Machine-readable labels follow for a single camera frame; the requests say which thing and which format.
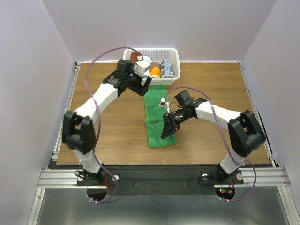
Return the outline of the green towel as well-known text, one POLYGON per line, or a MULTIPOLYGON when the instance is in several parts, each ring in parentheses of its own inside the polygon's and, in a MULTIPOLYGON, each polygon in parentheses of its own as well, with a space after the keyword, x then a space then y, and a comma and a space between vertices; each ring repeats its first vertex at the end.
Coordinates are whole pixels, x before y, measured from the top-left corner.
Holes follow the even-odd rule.
POLYGON ((150 148, 164 148, 177 143, 175 135, 171 135, 165 139, 161 138, 164 128, 163 114, 165 114, 167 110, 164 107, 160 107, 159 104, 161 98, 163 98, 166 93, 166 87, 164 85, 158 85, 150 86, 148 92, 144 95, 145 123, 148 146, 150 148))

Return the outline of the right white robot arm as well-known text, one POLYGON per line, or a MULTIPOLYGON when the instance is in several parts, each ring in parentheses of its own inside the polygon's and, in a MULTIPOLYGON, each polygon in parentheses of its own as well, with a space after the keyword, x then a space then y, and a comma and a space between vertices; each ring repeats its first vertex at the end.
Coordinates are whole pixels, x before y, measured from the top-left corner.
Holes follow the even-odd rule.
POLYGON ((226 157, 217 165, 214 178, 221 183, 229 181, 244 165, 247 157, 266 141, 266 136, 255 115, 231 111, 212 104, 210 99, 194 99, 187 90, 175 96, 179 109, 172 112, 171 104, 162 98, 160 107, 167 109, 163 114, 164 127, 161 138, 165 139, 180 130, 181 123, 197 118, 215 123, 227 149, 226 157))

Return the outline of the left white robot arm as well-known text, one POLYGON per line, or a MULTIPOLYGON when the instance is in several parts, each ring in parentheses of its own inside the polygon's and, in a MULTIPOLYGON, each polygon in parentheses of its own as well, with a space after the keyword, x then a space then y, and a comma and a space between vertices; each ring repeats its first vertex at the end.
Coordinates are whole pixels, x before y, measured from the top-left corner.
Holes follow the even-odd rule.
POLYGON ((61 139, 82 163, 83 172, 76 173, 78 178, 95 185, 106 179, 109 172, 95 154, 100 131, 95 131, 94 124, 101 121, 101 112, 127 89, 140 96, 147 93, 151 78, 145 73, 150 65, 142 57, 135 63, 119 60, 116 69, 102 81, 97 91, 82 106, 64 113, 61 139))

